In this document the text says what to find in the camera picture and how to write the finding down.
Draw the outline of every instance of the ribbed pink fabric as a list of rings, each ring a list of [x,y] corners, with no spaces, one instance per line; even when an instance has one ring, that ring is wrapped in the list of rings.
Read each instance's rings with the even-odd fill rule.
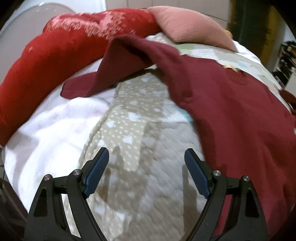
[[[210,17],[170,6],[149,7],[162,30],[175,42],[200,43],[237,52],[229,34]]]

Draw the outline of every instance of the maroon cloth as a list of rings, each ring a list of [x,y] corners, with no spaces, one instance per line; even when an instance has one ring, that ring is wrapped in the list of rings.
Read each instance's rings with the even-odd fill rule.
[[[162,71],[171,99],[195,120],[206,162],[226,176],[251,178],[268,233],[275,234],[295,203],[295,117],[251,75],[211,59],[180,56],[168,45],[121,36],[109,45],[95,78],[72,79],[61,95],[91,96],[152,64]]]

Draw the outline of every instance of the blue rubber pad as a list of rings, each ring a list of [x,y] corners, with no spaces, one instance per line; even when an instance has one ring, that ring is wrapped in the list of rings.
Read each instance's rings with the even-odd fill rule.
[[[109,151],[105,149],[86,178],[84,194],[93,194],[109,162]]]
[[[208,188],[207,178],[203,174],[201,168],[199,167],[189,150],[185,151],[184,160],[198,192],[200,193],[200,195],[203,195],[206,199],[208,199],[211,193]]]

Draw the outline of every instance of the metal bolt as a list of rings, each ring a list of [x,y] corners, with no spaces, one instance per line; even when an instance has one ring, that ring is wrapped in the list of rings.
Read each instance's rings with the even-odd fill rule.
[[[75,169],[75,170],[73,171],[73,174],[74,174],[75,176],[79,175],[80,173],[81,173],[81,170],[80,170],[80,169]]]
[[[220,176],[221,175],[221,172],[218,171],[218,170],[213,171],[213,173],[214,173],[215,176]]]
[[[51,179],[51,177],[52,176],[50,174],[47,174],[47,175],[44,176],[43,180],[47,181],[47,180]]]
[[[243,176],[242,177],[246,182],[250,181],[250,178],[248,176]]]

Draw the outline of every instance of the bed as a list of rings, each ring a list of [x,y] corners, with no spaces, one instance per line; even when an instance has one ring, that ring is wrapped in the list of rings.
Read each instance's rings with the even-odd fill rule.
[[[163,33],[147,39],[174,46],[182,55],[243,70],[290,108],[273,76],[238,42],[238,52],[230,53],[202,44],[176,45]],[[96,71],[101,61],[71,78]],[[195,189],[183,155],[193,148],[202,160],[204,156],[193,119],[170,99],[159,77],[154,65],[116,87],[71,100],[60,96],[63,83],[56,87],[2,150],[6,175],[25,209],[29,211],[44,175],[66,176],[107,147],[109,164],[88,199],[106,238],[185,240],[206,199]],[[63,201],[71,232],[79,236],[67,197]]]

